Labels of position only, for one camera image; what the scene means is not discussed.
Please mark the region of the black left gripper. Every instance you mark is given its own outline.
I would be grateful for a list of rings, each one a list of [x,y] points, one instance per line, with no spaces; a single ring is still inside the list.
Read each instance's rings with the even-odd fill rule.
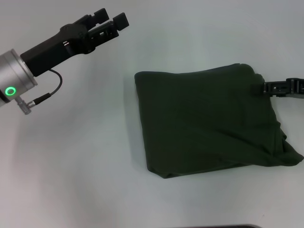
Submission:
[[[22,53],[20,57],[33,76],[37,77],[75,55],[92,52],[94,47],[118,37],[118,32],[129,26],[124,12],[103,24],[108,20],[105,8],[93,15],[85,15],[75,23],[64,25],[56,35]],[[91,30],[97,24],[103,25]]]

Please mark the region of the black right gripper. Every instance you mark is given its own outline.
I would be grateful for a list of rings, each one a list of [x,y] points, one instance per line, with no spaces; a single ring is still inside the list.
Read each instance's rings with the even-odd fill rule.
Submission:
[[[304,79],[288,78],[286,81],[251,85],[251,94],[304,99]]]

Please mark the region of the dark green printed T-shirt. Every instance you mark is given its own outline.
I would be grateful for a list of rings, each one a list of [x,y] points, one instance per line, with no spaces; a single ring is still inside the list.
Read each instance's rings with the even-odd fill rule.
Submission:
[[[164,179],[304,160],[259,91],[263,77],[247,64],[134,79],[147,169]]]

